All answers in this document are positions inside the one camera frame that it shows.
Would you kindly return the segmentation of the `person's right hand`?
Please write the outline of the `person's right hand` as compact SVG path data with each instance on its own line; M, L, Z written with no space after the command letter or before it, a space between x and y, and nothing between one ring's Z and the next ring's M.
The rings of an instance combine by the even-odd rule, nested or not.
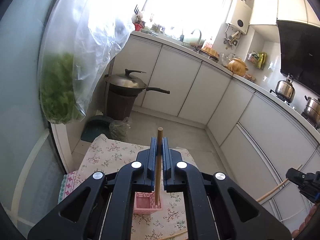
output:
M291 237L292 239L295 239L298 237L298 235L307 227L307 224L310 222L310 220L312 220L312 217L318 212L319 210L319 203L318 204L315 204L309 214L306 216L306 218L304 219L304 222L299 226L298 229L294 230L292 233L291 233Z

